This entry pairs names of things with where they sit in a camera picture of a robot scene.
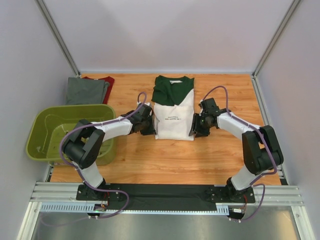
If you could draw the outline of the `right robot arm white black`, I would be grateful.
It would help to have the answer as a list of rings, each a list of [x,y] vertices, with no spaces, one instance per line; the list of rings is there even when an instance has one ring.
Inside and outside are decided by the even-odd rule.
[[[220,109],[213,98],[199,104],[201,111],[193,115],[192,133],[196,138],[207,137],[210,129],[225,130],[242,141],[244,166],[230,177],[225,186],[213,187],[214,200],[240,202],[250,194],[253,184],[265,175],[275,174],[284,156],[270,125],[259,126],[235,115],[227,108]]]

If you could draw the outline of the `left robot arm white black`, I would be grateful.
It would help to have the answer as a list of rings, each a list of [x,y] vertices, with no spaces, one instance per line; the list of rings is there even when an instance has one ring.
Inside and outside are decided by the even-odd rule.
[[[100,174],[96,160],[104,142],[140,133],[155,135],[153,108],[149,102],[138,103],[136,110],[103,122],[81,119],[60,143],[60,154],[66,155],[80,175],[77,200],[106,200],[108,193],[105,179]]]

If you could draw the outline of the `white and green t-shirt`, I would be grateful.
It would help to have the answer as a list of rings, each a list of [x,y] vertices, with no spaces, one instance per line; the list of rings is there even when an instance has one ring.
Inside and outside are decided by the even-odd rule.
[[[157,140],[193,141],[194,78],[155,78],[151,101],[154,102],[154,128]]]

